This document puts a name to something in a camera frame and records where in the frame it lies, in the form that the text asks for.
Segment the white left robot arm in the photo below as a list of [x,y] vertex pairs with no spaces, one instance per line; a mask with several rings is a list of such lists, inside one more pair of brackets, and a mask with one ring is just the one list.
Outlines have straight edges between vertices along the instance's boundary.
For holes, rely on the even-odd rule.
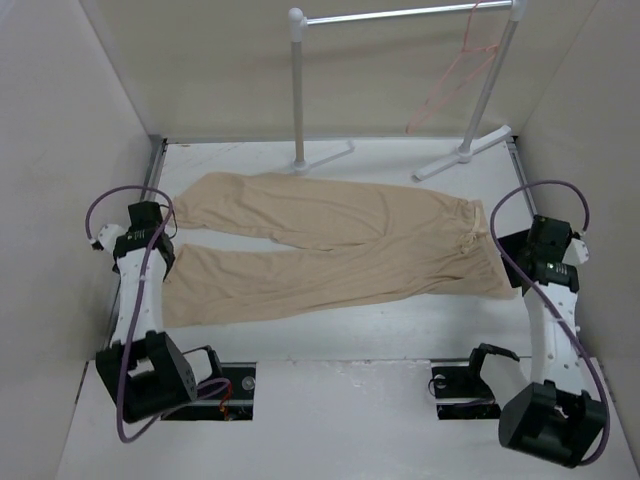
[[130,226],[104,226],[98,245],[113,256],[120,278],[118,318],[96,368],[120,420],[133,424],[169,414],[199,398],[214,398],[228,381],[209,346],[181,352],[164,329],[163,282],[174,261],[161,206],[143,201],[128,207]]

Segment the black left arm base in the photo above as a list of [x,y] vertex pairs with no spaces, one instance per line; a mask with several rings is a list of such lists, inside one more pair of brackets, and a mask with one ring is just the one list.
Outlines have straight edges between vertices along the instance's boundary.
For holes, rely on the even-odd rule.
[[163,421],[251,421],[257,365],[223,363],[210,346],[184,352],[195,375],[196,400],[161,417]]

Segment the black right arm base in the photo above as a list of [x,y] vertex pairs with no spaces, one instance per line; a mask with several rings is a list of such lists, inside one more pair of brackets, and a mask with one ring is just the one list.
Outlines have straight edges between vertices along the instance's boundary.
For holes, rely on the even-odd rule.
[[466,365],[436,365],[427,384],[436,400],[439,420],[497,420],[501,408],[493,390],[481,378],[488,358],[506,358],[519,365],[518,355],[508,349],[481,343],[474,348]]

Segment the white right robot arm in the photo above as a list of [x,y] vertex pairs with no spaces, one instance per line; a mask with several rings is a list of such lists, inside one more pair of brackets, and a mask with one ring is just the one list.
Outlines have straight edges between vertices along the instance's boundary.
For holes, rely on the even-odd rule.
[[501,401],[500,444],[566,468],[575,468],[598,436],[608,412],[586,390],[575,347],[578,265],[588,258],[569,223],[541,215],[529,230],[500,239],[516,263],[508,267],[522,289],[531,333],[531,370]]

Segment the beige drawstring trousers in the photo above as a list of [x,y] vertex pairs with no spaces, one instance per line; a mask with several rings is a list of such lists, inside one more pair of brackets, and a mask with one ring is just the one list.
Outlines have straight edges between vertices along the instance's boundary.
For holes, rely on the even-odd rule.
[[511,299],[481,202],[415,187],[210,173],[176,197],[181,230],[277,244],[185,244],[162,288],[166,325],[269,321],[415,295]]

